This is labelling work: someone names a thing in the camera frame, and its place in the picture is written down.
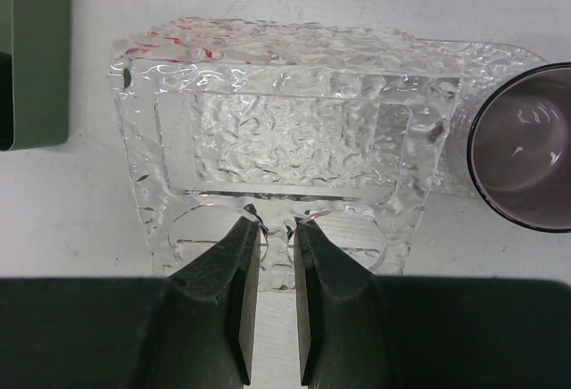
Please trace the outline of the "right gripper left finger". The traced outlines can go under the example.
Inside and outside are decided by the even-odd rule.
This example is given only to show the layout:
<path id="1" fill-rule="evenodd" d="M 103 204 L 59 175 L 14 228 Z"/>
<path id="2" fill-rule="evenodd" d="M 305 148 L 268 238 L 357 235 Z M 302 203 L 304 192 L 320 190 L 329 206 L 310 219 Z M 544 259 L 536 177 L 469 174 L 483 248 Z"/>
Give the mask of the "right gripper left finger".
<path id="1" fill-rule="evenodd" d="M 4 388 L 241 388 L 261 232 L 239 219 L 169 277 L 5 278 Z"/>

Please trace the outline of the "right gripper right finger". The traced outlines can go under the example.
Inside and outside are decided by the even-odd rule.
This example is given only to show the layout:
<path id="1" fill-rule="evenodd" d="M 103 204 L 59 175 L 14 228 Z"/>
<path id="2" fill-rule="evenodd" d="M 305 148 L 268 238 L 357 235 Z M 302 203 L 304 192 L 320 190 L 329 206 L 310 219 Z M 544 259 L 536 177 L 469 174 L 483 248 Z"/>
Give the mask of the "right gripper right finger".
<path id="1" fill-rule="evenodd" d="M 312 220 L 294 232 L 309 388 L 567 388 L 570 288 L 549 280 L 378 276 Z"/>

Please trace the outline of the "clear textured holder box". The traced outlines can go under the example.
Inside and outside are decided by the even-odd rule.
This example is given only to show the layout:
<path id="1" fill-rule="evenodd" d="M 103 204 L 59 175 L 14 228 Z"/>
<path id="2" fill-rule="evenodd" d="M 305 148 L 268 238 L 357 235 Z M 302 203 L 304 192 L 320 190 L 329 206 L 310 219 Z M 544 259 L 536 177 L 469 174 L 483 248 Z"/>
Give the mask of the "clear textured holder box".
<path id="1" fill-rule="evenodd" d="M 316 23 L 184 18 L 115 41 L 109 80 L 154 274 L 243 217 L 261 225 L 264 291 L 294 288 L 302 221 L 400 275 L 460 73 L 400 31 Z"/>

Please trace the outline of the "purple ceramic mug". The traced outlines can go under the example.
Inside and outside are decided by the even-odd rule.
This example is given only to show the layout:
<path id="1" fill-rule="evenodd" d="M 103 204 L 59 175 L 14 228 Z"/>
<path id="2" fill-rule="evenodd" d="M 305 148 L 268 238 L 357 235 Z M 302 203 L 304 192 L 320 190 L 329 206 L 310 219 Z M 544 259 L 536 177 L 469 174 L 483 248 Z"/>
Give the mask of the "purple ceramic mug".
<path id="1" fill-rule="evenodd" d="M 569 63 L 527 70 L 496 88 L 470 124 L 466 157 L 477 193 L 504 219 L 569 232 Z"/>

